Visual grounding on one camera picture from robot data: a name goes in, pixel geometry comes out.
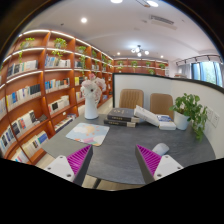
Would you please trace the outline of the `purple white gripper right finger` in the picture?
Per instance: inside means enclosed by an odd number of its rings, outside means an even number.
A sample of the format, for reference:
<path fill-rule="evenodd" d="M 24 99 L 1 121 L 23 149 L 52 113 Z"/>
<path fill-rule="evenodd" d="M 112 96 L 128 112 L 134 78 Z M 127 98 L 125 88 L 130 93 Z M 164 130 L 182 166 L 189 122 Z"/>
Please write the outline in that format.
<path fill-rule="evenodd" d="M 140 145 L 135 147 L 135 155 L 146 184 L 183 169 L 183 166 L 171 156 L 160 156 L 152 150 Z"/>

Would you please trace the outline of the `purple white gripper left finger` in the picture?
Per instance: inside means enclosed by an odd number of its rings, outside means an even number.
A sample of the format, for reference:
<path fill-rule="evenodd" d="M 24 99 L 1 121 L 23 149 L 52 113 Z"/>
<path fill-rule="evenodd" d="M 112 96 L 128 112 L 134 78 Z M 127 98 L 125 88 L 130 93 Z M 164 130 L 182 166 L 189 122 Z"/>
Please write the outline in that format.
<path fill-rule="evenodd" d="M 93 147 L 87 145 L 73 152 L 69 156 L 59 155 L 45 170 L 78 186 L 83 184 L 90 160 L 93 155 Z"/>

